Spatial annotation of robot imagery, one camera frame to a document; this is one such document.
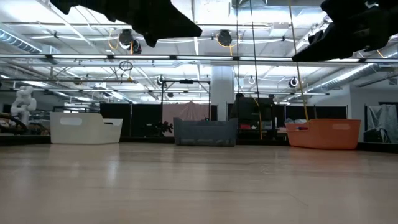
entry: ceiling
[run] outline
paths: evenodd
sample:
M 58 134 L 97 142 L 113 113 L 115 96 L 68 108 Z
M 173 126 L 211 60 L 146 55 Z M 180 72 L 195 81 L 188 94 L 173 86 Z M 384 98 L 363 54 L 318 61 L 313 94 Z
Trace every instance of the ceiling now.
M 47 9 L 39 3 L 40 0 L 2 0 L 0 2 L 0 21 L 8 29 L 12 30 L 19 37 L 37 45 L 49 45 L 57 49 L 61 54 L 116 54 L 128 55 L 128 49 L 117 46 L 115 39 L 122 28 L 127 28 L 121 21 L 112 23 L 107 18 L 90 9 L 77 6 L 71 9 L 69 15 L 63 15 L 53 7 L 53 11 Z M 202 29 L 203 35 L 197 39 L 168 39 L 160 40 L 155 48 L 146 46 L 141 35 L 133 33 L 134 37 L 142 46 L 143 55 L 206 55 L 206 56 L 250 56 L 257 57 L 289 57 L 294 54 L 294 41 L 298 49 L 307 44 L 309 34 L 313 34 L 319 29 L 325 29 L 327 24 L 323 23 L 327 19 L 326 14 L 318 7 L 322 1 L 297 0 L 293 1 L 292 8 L 294 34 L 289 26 L 290 14 L 288 1 L 276 0 L 252 0 L 252 11 L 250 1 L 231 0 L 172 0 L 172 3 L 188 18 L 195 21 Z M 66 26 L 64 18 L 71 24 L 76 31 L 88 40 L 83 40 L 76 31 Z M 256 26 L 250 29 L 251 23 Z M 220 46 L 216 39 L 221 29 L 230 30 L 236 44 L 229 49 Z M 0 54 L 26 54 L 26 52 L 11 46 L 5 42 L 0 42 Z M 363 57 L 374 55 L 374 52 L 363 53 Z M 60 60 L 62 63 L 70 63 L 71 66 L 54 66 L 51 70 L 49 64 L 43 64 L 40 60 L 13 60 L 14 63 L 26 66 L 31 70 L 37 71 L 40 75 L 26 70 L 18 70 L 10 73 L 9 77 L 32 79 L 50 77 L 50 74 L 57 74 L 56 78 L 71 79 L 81 77 L 82 79 L 126 79 L 131 77 L 137 80 L 138 84 L 132 83 L 108 83 L 105 88 L 117 90 L 142 90 L 142 93 L 123 93 L 123 96 L 133 102 L 159 102 L 159 93 L 144 93 L 146 90 L 159 90 L 156 79 L 163 75 L 169 80 L 192 79 L 210 80 L 212 66 L 217 65 L 212 61 L 198 62 L 191 61 L 180 66 L 171 66 L 173 61 L 151 61 L 151 60 L 132 60 L 137 66 L 130 72 L 118 71 L 115 73 L 114 67 L 104 63 L 99 66 L 77 66 L 79 62 L 73 60 Z M 100 60 L 82 60 L 82 62 L 98 62 Z M 150 67 L 151 63 L 162 64 L 158 67 Z M 0 63 L 0 68 L 10 66 L 9 61 Z M 252 77 L 258 76 L 259 91 L 297 91 L 288 87 L 288 81 L 297 76 L 297 67 L 294 64 L 286 63 L 263 63 L 258 66 L 250 63 L 231 62 L 228 66 L 233 66 L 236 79 L 242 91 L 256 91 L 256 85 L 250 84 Z M 304 86 L 319 82 L 328 75 L 341 70 L 347 65 L 331 65 L 327 63 L 301 64 L 300 74 L 303 78 Z M 49 83 L 50 86 L 60 87 L 59 83 Z M 71 83 L 64 83 L 62 86 L 71 89 L 92 88 L 94 83 L 76 86 Z M 185 85 L 176 83 L 169 88 L 169 91 L 190 90 L 202 91 L 203 93 L 184 93 L 174 96 L 174 100 L 207 100 L 208 94 L 200 85 Z M 100 93 L 90 93 L 94 100 L 100 100 L 103 95 Z

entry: rope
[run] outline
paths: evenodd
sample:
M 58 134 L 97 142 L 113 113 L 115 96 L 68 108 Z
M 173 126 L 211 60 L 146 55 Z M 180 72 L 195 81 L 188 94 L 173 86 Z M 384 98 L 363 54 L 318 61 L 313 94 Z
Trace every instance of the rope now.
M 289 11 L 290 11 L 290 20 L 292 21 L 292 34 L 293 34 L 294 53 L 297 54 L 296 37 L 295 37 L 294 26 L 293 26 L 292 0 L 289 0 Z M 300 67 L 299 67 L 299 63 L 298 62 L 296 62 L 296 66 L 297 66 L 298 83 L 300 84 L 301 97 L 303 98 L 305 119 L 308 122 L 307 103 L 305 102 L 305 98 L 304 98 L 304 91 L 303 91 L 303 85 L 302 85 L 302 82 L 301 82 Z
M 250 14 L 251 17 L 253 18 L 253 9 L 252 9 L 252 3 L 250 0 Z M 254 53 L 254 67 L 256 68 L 256 88 L 257 88 L 257 100 L 260 101 L 260 91 L 259 91 L 259 79 L 258 79 L 258 75 L 257 75 L 257 54 L 256 54 L 256 40 L 254 38 L 254 23 L 253 20 L 251 21 L 251 30 L 252 30 L 252 34 L 253 34 L 253 53 Z M 260 115 L 260 139 L 262 140 L 262 121 L 261 121 L 261 109 L 259 106 L 259 103 L 254 100 L 258 107 L 259 107 L 259 115 Z
M 113 30 L 111 29 L 111 32 L 109 33 L 109 37 L 112 36 L 112 32 L 113 32 Z M 109 47 L 110 47 L 110 48 L 112 48 L 113 50 L 116 50 L 116 49 L 119 47 L 119 38 L 118 38 L 118 43 L 116 44 L 116 47 L 113 47 L 113 46 L 112 46 L 112 44 L 111 44 L 111 39 L 108 40 L 108 44 L 109 44 Z

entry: white wall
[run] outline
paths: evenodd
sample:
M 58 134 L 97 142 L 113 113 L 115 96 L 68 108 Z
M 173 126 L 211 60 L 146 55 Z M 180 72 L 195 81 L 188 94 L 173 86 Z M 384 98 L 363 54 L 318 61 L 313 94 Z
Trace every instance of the white wall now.
M 63 106 L 63 100 L 54 95 L 45 95 L 43 92 L 34 92 L 38 110 L 52 111 L 54 106 Z M 16 93 L 0 93 L 0 113 L 4 104 L 11 105 L 16 99 Z
M 398 90 L 375 90 L 351 87 L 352 119 L 361 120 L 359 141 L 363 142 L 366 106 L 379 106 L 379 102 L 398 102 Z
M 309 99 L 309 106 L 347 106 L 348 118 L 351 119 L 351 95 L 350 86 L 345 85 L 341 90 L 331 90 L 328 96 L 313 96 Z

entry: pipe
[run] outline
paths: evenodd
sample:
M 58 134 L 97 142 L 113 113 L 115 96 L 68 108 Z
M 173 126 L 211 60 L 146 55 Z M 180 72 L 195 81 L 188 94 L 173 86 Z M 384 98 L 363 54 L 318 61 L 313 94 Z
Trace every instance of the pipe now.
M 13 45 L 23 51 L 39 54 L 42 52 L 42 48 L 38 44 L 33 43 L 30 40 L 25 39 L 23 36 L 15 33 L 0 22 L 0 41 L 3 41 L 9 45 Z
M 398 45 L 393 45 L 392 47 L 383 50 L 382 54 L 385 55 L 385 58 L 395 58 L 396 55 L 398 55 L 397 46 Z M 314 91 L 331 90 L 335 87 L 343 86 L 360 78 L 377 73 L 382 68 L 383 67 L 377 63 L 369 63 L 354 68 L 342 69 L 339 72 L 329 75 L 327 80 L 320 80 L 319 82 L 307 87 L 305 92 L 312 93 Z
M 368 82 L 364 82 L 364 83 L 361 83 L 361 84 L 359 84 L 359 85 L 356 85 L 356 87 L 358 87 L 358 88 L 366 87 L 366 86 L 368 86 L 368 85 L 373 85 L 373 84 L 375 84 L 375 83 L 382 82 L 382 81 L 388 80 L 388 79 L 390 79 L 390 78 L 395 78 L 395 77 L 398 77 L 398 74 L 397 74 L 397 73 L 388 74 L 388 75 L 386 75 L 386 76 L 379 77 L 379 78 L 370 80 L 370 81 L 368 81 Z
M 135 68 L 177 68 L 181 65 L 196 65 L 195 60 L 184 60 L 175 62 L 137 62 L 134 63 Z M 71 62 L 59 61 L 58 64 L 45 63 L 45 62 L 29 62 L 31 67 L 119 67 L 120 62 Z M 254 61 L 239 61 L 240 65 L 254 65 Z M 235 61 L 201 61 L 200 65 L 236 65 Z M 270 65 L 270 66 L 295 66 L 295 62 L 273 62 L 273 61 L 257 61 L 257 65 Z M 1 63 L 0 66 L 7 66 L 6 63 Z M 355 67 L 358 62 L 300 62 L 301 67 Z
M 0 92 L 13 92 L 13 91 L 18 91 L 18 88 L 13 88 L 13 89 L 8 89 L 8 90 L 0 90 Z M 162 90 L 101 90 L 101 89 L 44 89 L 44 88 L 36 88 L 34 91 L 59 91 L 59 92 L 83 92 L 83 93 L 109 93 L 109 92 L 117 92 L 117 93 L 161 93 Z M 198 90 L 167 90 L 164 91 L 164 93 L 197 93 L 197 94 L 209 94 L 211 91 L 198 91 Z M 243 94 L 257 94 L 255 91 L 244 91 L 240 92 Z M 289 92 L 266 92 L 266 91 L 260 91 L 260 95 L 301 95 L 301 93 L 289 93 Z M 304 95 L 310 95 L 310 96 L 327 96 L 329 93 L 304 93 Z
M 44 2 L 42 2 L 41 0 L 36 0 L 39 4 L 41 4 L 43 7 L 45 7 L 46 9 L 48 9 L 50 12 L 54 13 L 55 15 L 57 15 L 62 21 L 63 23 L 69 27 L 69 29 L 71 29 L 76 35 L 78 35 L 80 38 L 82 38 L 88 45 L 90 45 L 91 47 L 93 47 L 94 49 L 96 49 L 99 53 L 102 54 L 102 51 L 100 51 L 100 49 L 98 49 L 97 47 L 95 47 L 95 45 L 89 41 L 83 34 L 81 34 L 79 31 L 77 31 L 73 26 L 70 25 L 70 23 L 63 18 L 63 16 L 60 15 L 61 12 L 57 12 L 54 9 L 52 9 L 51 5 L 46 4 Z
M 79 83 L 133 83 L 133 81 L 128 81 L 128 80 L 57 80 L 57 79 L 25 79 L 25 78 L 2 78 L 0 79 L 2 81 L 7 81 L 7 82 L 24 82 L 24 81 L 35 81 L 35 82 L 79 82 Z
M 31 26 L 31 27 L 60 27 L 65 26 L 63 23 L 53 23 L 53 22 L 4 22 L 7 26 Z M 73 28 L 87 28 L 90 26 L 92 28 L 114 28 L 114 29 L 132 29 L 129 24 L 70 24 Z M 236 29 L 236 25 L 234 24 L 197 24 L 197 26 L 202 29 Z M 260 30 L 269 30 L 271 29 L 271 25 L 254 25 L 254 29 Z M 238 29 L 252 29 L 251 26 L 248 25 L 238 25 Z

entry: humanoid robot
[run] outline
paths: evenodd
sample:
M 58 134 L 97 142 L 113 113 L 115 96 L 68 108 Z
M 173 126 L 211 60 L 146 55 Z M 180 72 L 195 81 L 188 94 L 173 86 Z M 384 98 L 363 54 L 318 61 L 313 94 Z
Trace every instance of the humanoid robot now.
M 22 86 L 17 91 L 17 98 L 11 105 L 11 115 L 19 116 L 19 119 L 28 124 L 31 111 L 36 110 L 36 99 L 32 97 L 33 87 Z

